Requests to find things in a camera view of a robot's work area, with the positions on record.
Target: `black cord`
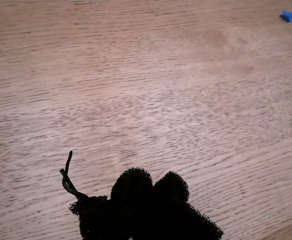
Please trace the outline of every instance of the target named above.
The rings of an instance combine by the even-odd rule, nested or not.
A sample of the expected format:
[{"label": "black cord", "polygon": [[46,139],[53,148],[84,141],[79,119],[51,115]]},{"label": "black cord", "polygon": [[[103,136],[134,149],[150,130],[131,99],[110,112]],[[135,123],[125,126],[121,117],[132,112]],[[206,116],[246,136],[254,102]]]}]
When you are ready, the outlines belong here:
[{"label": "black cord", "polygon": [[73,194],[77,198],[78,201],[85,201],[89,197],[86,194],[77,191],[72,181],[68,177],[68,170],[70,167],[72,156],[73,156],[73,151],[70,151],[67,162],[66,162],[65,170],[63,168],[59,170],[62,175],[62,186],[67,192],[69,192],[70,194]]}]

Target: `black sponge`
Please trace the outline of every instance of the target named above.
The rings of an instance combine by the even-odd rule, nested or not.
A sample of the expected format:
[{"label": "black sponge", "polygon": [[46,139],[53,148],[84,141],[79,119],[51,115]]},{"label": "black sponge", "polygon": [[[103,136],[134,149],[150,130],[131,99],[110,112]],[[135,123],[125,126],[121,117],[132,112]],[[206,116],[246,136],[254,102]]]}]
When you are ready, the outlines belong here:
[{"label": "black sponge", "polygon": [[144,169],[123,172],[107,196],[78,192],[68,178],[70,152],[62,184],[77,202],[70,211],[79,218],[83,240],[220,240],[223,231],[189,203],[187,183],[168,172],[153,186]]}]

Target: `black fabric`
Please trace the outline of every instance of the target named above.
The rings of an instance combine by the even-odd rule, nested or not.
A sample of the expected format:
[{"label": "black fabric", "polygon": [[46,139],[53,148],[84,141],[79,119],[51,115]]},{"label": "black fabric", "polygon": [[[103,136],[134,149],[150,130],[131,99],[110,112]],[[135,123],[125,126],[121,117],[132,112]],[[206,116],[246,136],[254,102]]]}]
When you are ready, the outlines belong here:
[{"label": "black fabric", "polygon": [[175,172],[153,186],[148,172],[130,168],[110,196],[84,197],[70,205],[83,240],[220,240],[224,233],[187,202],[188,186]]}]

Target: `wood grain surface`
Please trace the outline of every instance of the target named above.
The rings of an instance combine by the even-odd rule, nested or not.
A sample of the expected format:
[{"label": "wood grain surface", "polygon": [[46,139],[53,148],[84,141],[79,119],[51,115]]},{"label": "wood grain surface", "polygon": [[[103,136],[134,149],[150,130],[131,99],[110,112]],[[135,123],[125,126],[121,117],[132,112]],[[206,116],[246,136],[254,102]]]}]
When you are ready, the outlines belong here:
[{"label": "wood grain surface", "polygon": [[0,0],[0,240],[176,171],[225,240],[292,240],[292,0]]}]

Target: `light wood tabletop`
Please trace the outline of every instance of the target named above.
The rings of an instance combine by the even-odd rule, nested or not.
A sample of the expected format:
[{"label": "light wood tabletop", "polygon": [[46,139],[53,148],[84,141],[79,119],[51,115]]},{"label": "light wood tabletop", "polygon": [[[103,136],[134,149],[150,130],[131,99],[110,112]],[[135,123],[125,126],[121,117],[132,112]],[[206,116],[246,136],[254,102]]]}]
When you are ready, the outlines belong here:
[{"label": "light wood tabletop", "polygon": [[168,171],[225,240],[292,240],[292,0],[0,0],[0,240]]}]

